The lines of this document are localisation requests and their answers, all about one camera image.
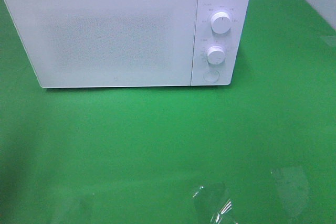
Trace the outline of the round door release button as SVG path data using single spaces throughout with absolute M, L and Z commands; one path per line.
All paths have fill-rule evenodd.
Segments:
M 209 70 L 203 74 L 206 82 L 215 83 L 219 80 L 219 72 L 217 70 Z

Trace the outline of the white microwave door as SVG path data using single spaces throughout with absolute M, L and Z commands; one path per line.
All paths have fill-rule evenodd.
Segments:
M 197 0 L 5 0 L 43 88 L 188 86 Z

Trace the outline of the lower white microwave knob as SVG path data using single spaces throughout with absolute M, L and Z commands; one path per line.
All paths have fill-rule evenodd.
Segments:
M 226 52 L 221 46 L 212 46 L 206 52 L 207 62 L 211 65 L 220 65 L 226 59 Z

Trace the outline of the white microwave knob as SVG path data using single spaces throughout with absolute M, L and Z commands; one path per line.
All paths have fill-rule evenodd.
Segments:
M 221 46 L 212 46 L 206 52 L 207 62 L 211 65 L 220 65 L 226 59 L 226 52 Z
M 211 28 L 216 34 L 224 34 L 231 28 L 232 20 L 230 14 L 225 11 L 216 12 L 211 16 Z

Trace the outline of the upper white microwave knob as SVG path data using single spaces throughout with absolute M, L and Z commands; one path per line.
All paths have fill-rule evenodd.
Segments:
M 231 28 L 232 20 L 230 14 L 225 11 L 216 12 L 211 16 L 211 28 L 216 34 L 224 34 Z

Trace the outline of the green table mat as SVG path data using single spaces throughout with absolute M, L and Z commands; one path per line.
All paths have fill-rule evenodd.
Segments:
M 225 87 L 39 86 L 1 5 L 1 223 L 335 223 L 335 30 L 250 0 Z

